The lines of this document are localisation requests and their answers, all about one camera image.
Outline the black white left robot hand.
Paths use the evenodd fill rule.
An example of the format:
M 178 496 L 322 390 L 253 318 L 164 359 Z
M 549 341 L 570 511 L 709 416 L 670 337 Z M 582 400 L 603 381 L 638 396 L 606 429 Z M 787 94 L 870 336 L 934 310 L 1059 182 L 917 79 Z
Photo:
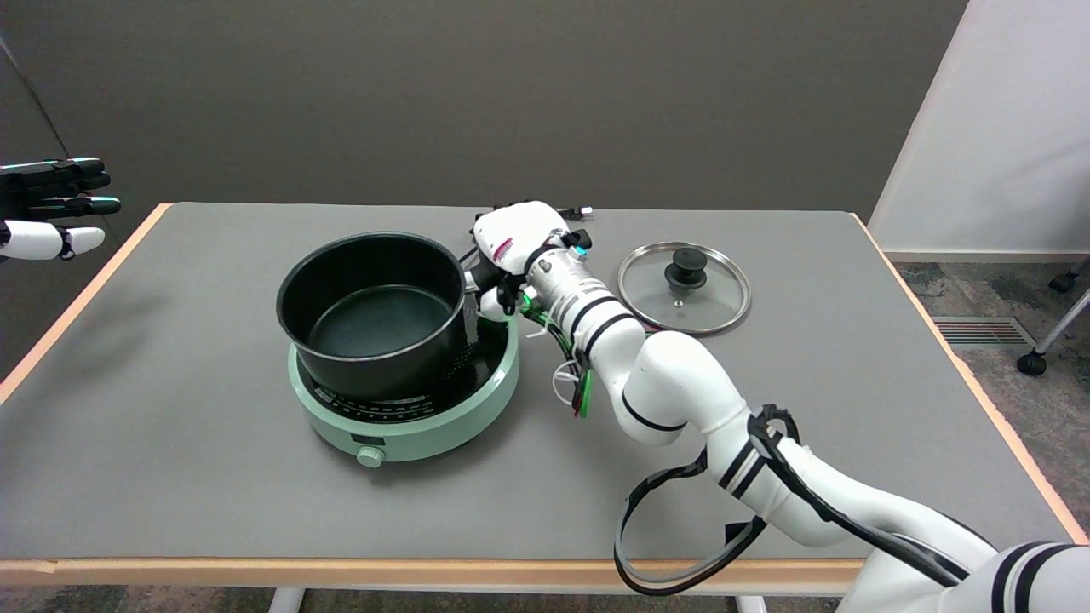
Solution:
M 106 216 L 119 199 L 93 191 L 112 183 L 97 157 L 4 164 L 1 169 L 1 255 L 4 260 L 69 261 L 102 245 L 98 226 L 62 226 L 57 220 Z

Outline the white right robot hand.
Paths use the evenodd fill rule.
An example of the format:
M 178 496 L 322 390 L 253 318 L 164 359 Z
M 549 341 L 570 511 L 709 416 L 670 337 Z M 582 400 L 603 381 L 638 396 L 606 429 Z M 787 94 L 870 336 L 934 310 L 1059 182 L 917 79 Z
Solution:
M 569 221 L 584 220 L 592 207 L 557 209 L 543 201 L 524 201 L 479 215 L 473 225 L 479 263 L 468 268 L 479 295 L 479 315 L 491 322 L 513 318 L 523 303 L 531 265 L 552 249 L 569 249 Z

